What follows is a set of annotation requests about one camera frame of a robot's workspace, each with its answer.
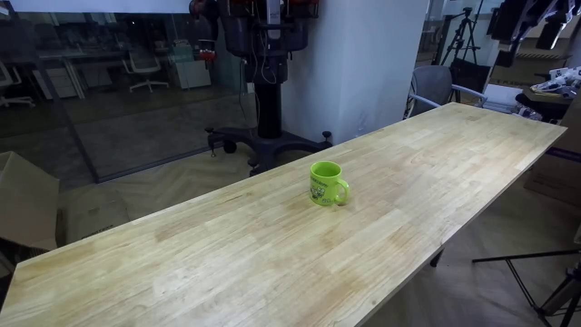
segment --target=chair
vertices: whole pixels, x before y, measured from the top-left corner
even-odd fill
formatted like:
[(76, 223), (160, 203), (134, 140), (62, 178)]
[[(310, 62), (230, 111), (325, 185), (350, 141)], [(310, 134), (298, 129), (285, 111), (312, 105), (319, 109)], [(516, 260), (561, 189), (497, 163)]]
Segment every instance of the chair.
[(447, 101), (452, 101), (452, 96), (457, 92), (467, 92), (476, 96), (479, 100), (477, 105), (483, 105), (486, 101), (485, 94), (474, 89), (467, 89), (452, 83), (452, 74), (448, 67), (443, 67), (443, 65), (416, 67), (412, 76), (412, 89), (410, 89), (410, 98), (414, 100), (414, 103), (407, 111), (405, 118), (430, 111)]
[(129, 92), (140, 87), (149, 87), (149, 92), (152, 92), (154, 85), (169, 87), (167, 81), (151, 80), (151, 74), (160, 72), (161, 65), (160, 65), (160, 60), (149, 54), (147, 51), (129, 52), (129, 62), (123, 60), (123, 65), (129, 74), (136, 74), (143, 78), (143, 81), (131, 85)]
[[(0, 62), (0, 87), (11, 87), (11, 85), (20, 85), (22, 83), (22, 78), (20, 78), (18, 71), (14, 67), (11, 71), (13, 71), (13, 74)], [(23, 103), (23, 105), (29, 105), (29, 107), (36, 105), (31, 96), (7, 98), (7, 96), (0, 94), (0, 107), (9, 107), (13, 103)]]

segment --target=white wall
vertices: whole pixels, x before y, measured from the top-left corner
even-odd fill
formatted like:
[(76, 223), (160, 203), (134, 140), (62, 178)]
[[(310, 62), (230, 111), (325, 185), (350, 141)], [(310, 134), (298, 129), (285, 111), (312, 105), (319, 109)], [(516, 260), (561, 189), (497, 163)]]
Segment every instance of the white wall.
[(187, 12), (189, 0), (11, 0), (20, 12)]
[(425, 9), (427, 0), (321, 2), (283, 83), (285, 129), (310, 140), (327, 129), (339, 143), (399, 121)]

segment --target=tripod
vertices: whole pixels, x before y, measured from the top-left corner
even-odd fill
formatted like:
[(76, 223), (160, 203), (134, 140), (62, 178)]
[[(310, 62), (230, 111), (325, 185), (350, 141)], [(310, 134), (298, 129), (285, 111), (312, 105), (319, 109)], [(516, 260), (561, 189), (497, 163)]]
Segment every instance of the tripod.
[(461, 49), (465, 49), (463, 60), (467, 60), (468, 51), (472, 51), (474, 63), (477, 62), (477, 60), (476, 60), (476, 51), (477, 51), (479, 47), (476, 47), (476, 42), (474, 42), (474, 27), (476, 27), (476, 22), (470, 20), (472, 7), (465, 7), (463, 11), (465, 11), (465, 12), (463, 12), (463, 14), (457, 14), (457, 16), (465, 16), (465, 18), (459, 22), (459, 25), (457, 25), (457, 29), (456, 29), (456, 32), (454, 32), (454, 38), (452, 38), (452, 42), (448, 43), (447, 52), (445, 52), (445, 56), (443, 56), (443, 60), (441, 60), (441, 65), (447, 62), (447, 58), (450, 56), (452, 51), (456, 51), (456, 52), (454, 52), (454, 58), (457, 58)]
[(559, 283), (559, 287), (546, 298), (543, 305), (537, 305), (534, 298), (530, 296), (525, 281), (521, 280), (521, 274), (512, 265), (512, 260), (525, 260), (525, 258), (546, 258), (546, 256), (568, 256), (568, 254), (581, 254), (581, 249), (572, 250), (552, 250), (552, 252), (532, 252), (532, 254), (516, 254), (516, 256), (494, 256), (494, 258), (477, 258), (472, 260), (472, 263), (481, 261), (506, 261), (514, 280), (517, 281), (521, 292), (525, 294), (528, 305), (534, 309), (537, 318), (550, 327), (546, 316), (554, 316), (566, 301), (565, 316), (561, 319), (561, 327), (566, 327), (577, 310), (579, 299), (581, 299), (581, 261), (577, 261), (572, 269), (565, 272), (565, 280)]

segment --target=green mug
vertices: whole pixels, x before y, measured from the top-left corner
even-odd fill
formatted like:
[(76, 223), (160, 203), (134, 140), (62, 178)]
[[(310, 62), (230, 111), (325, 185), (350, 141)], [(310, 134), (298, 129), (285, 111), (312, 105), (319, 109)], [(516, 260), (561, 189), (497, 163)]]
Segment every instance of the green mug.
[(314, 203), (330, 207), (347, 201), (348, 183), (341, 178), (341, 167), (334, 161), (310, 165), (310, 198)]

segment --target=wooden table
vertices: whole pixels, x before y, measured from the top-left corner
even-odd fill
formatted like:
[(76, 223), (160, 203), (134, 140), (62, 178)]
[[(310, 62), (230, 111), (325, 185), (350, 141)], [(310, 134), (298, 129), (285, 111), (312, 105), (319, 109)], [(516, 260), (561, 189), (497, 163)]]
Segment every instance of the wooden table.
[[(563, 131), (445, 105), (23, 261), (0, 325), (356, 325)], [(310, 201), (316, 160), (347, 205)]]

